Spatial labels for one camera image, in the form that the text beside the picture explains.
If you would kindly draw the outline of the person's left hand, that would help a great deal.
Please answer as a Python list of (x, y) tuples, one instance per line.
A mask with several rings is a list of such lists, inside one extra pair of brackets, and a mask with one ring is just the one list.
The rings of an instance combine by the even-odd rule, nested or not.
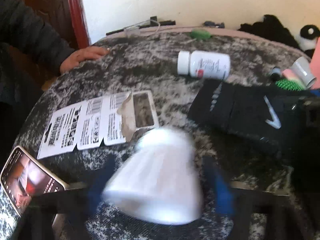
[(90, 46), (77, 50), (67, 57), (60, 66), (60, 73), (64, 74), (75, 67), (80, 66), (80, 63), (86, 60), (97, 60), (110, 52), (109, 48)]

